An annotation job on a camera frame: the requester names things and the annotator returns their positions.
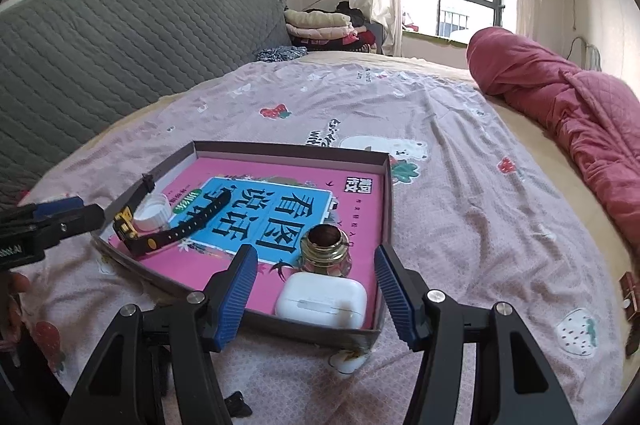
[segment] hand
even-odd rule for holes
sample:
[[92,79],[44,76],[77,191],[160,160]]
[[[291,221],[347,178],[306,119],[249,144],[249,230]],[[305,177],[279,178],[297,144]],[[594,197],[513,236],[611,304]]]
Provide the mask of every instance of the hand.
[[[11,274],[11,282],[9,284],[10,294],[25,293],[30,287],[31,283],[24,275],[21,273]],[[4,343],[0,341],[0,350],[12,348],[20,342],[20,327],[22,326],[20,309],[13,297],[9,297],[8,304],[9,331],[8,336],[5,337]]]

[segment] jar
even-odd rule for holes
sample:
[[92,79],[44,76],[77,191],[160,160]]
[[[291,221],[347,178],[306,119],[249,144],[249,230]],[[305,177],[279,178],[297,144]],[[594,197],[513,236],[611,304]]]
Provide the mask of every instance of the jar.
[[349,238],[334,225],[316,225],[300,241],[300,269],[310,273],[347,277],[351,271]]

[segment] strawberry print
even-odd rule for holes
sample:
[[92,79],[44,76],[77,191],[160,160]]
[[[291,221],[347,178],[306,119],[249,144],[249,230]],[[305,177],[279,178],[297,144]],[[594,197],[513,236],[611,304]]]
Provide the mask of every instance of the strawberry print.
[[287,110],[287,106],[284,104],[279,104],[275,108],[263,108],[260,110],[260,114],[264,116],[264,118],[287,118],[291,114],[290,111]]
[[510,158],[502,158],[502,161],[498,163],[498,170],[503,174],[508,174],[516,172],[516,166]]
[[586,309],[578,308],[556,326],[556,339],[567,353],[591,357],[598,348],[596,321]]
[[50,322],[40,321],[33,328],[33,341],[38,345],[47,359],[49,369],[54,373],[65,370],[63,361],[65,354],[60,351],[60,332]]

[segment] white bear print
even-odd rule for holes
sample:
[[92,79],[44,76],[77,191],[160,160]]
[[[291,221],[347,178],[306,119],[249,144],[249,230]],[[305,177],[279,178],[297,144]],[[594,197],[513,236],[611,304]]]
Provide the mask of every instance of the white bear print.
[[347,149],[372,150],[386,152],[396,160],[412,158],[426,160],[429,157],[425,142],[405,140],[403,138],[383,138],[382,136],[350,136],[340,142],[340,147]]

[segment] white bottle cap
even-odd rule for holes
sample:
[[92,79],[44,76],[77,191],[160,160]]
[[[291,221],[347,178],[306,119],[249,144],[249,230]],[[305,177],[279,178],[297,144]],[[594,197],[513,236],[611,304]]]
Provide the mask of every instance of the white bottle cap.
[[139,231],[153,231],[164,227],[171,218],[171,205],[164,194],[151,193],[133,214],[133,224]]

